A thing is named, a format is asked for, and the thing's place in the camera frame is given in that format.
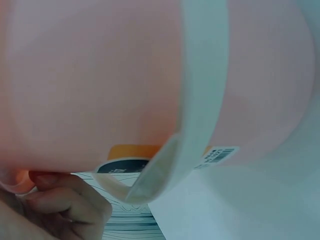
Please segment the pink plastic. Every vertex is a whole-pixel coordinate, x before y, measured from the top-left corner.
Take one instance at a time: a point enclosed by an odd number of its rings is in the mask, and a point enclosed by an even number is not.
[[[0,79],[2,168],[92,171],[114,145],[166,142],[182,77],[178,0],[15,2]],[[210,145],[239,146],[226,164],[240,164],[299,123],[314,49],[293,1],[227,2],[228,80]]]

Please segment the sticker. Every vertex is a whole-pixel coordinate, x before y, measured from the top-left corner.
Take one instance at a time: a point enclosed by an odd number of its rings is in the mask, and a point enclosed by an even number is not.
[[[96,173],[141,173],[160,149],[158,145],[115,145],[109,152],[107,163],[100,166]]]
[[[202,157],[201,164],[194,169],[203,169],[217,164],[221,164],[231,158],[239,150],[238,146],[214,146],[209,149]]]
[[[158,145],[122,144],[111,148],[107,162],[95,171],[98,174],[140,173],[148,162],[161,149]],[[223,162],[233,156],[239,147],[211,147],[208,146],[200,161],[201,164],[194,169],[203,169]]]

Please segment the orange label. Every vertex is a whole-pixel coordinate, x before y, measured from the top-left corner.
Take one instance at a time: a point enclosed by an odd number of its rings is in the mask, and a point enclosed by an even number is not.
[[[212,147],[208,146],[205,149],[206,154]],[[161,149],[158,145],[134,145],[134,144],[121,144],[115,145],[111,148],[108,161],[123,159],[123,158],[139,158],[139,159],[152,159],[156,153]]]

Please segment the fingernail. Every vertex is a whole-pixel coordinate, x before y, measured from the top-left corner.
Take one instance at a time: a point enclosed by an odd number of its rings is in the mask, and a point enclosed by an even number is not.
[[[43,194],[44,193],[42,191],[37,191],[37,192],[30,193],[28,195],[25,195],[23,198],[26,200],[33,200],[33,199],[40,198]]]
[[[56,175],[40,175],[36,177],[36,180],[45,185],[54,184],[58,181],[58,176]]]

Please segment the white surface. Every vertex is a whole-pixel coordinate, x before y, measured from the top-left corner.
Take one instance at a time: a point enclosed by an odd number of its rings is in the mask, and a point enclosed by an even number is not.
[[[298,2],[320,46],[320,1]],[[308,112],[278,150],[245,166],[195,170],[149,205],[167,240],[319,238],[320,67],[317,70]]]

